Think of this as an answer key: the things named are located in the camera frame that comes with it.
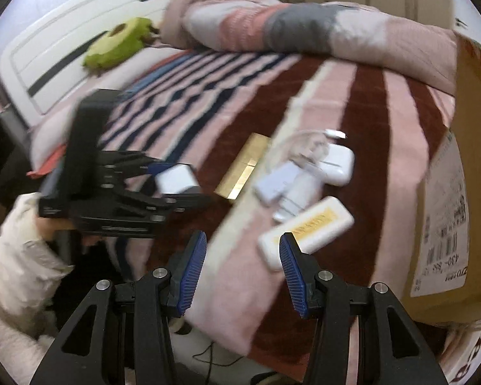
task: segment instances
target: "headboard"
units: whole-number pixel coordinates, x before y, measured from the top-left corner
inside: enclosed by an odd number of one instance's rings
[[[18,35],[0,58],[0,78],[29,126],[87,77],[87,48],[132,17],[162,20],[169,0],[70,0]]]

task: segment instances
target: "bed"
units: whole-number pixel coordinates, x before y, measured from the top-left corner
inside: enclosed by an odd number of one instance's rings
[[[116,8],[105,11],[106,1]],[[339,198],[355,225],[316,257],[347,282],[385,282],[402,296],[416,188],[450,123],[454,98],[380,66],[297,53],[149,47],[100,77],[87,77],[81,59],[89,42],[125,17],[159,21],[168,3],[72,0],[6,49],[0,73],[32,126],[34,173],[48,172],[63,154],[75,106],[97,88],[125,90],[101,138],[103,149],[145,150],[154,158],[189,163],[209,194],[252,133],[275,145],[298,130],[341,130],[356,158],[353,179],[344,188],[325,186],[322,197]],[[86,16],[74,14],[79,10]],[[39,39],[43,46],[34,50],[31,42]],[[274,210],[264,208],[252,190],[265,160],[234,206],[214,196],[204,212],[168,223],[153,243],[107,243],[123,276],[137,279],[166,264],[194,229],[205,231],[209,251],[186,318],[220,345],[300,380],[315,324],[300,320],[283,274],[268,270],[258,253],[258,236],[273,225]],[[150,178],[137,178],[130,188],[146,194],[155,189]],[[350,384],[357,345],[354,323]]]

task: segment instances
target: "person's arm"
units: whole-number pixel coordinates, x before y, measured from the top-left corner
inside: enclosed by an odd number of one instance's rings
[[[19,196],[0,228],[0,318],[29,335],[40,333],[36,316],[72,270],[46,241],[73,227],[38,217],[38,199],[37,193]]]

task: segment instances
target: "avocado plush toy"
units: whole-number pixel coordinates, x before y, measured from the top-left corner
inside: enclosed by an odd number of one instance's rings
[[[89,47],[83,65],[93,73],[119,65],[145,47],[152,30],[151,20],[142,17],[118,24]]]

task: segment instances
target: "striped bed sheet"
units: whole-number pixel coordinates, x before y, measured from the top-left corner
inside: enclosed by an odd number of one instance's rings
[[[349,209],[354,226],[315,253],[347,282],[387,283],[402,296],[413,249],[417,186],[454,113],[453,97],[389,70],[318,56],[186,52],[112,113],[101,147],[145,150],[196,169],[213,193],[251,133],[277,144],[302,129],[339,129],[355,153],[351,182],[324,187]],[[256,180],[263,173],[255,168]],[[153,194],[152,178],[129,188]],[[209,250],[186,317],[214,341],[301,380],[315,323],[293,310],[283,274],[270,272],[257,238],[273,225],[248,182],[235,206],[214,197],[192,216],[169,222],[154,241],[108,239],[127,279],[167,263],[195,229]],[[356,324],[349,384],[357,371]]]

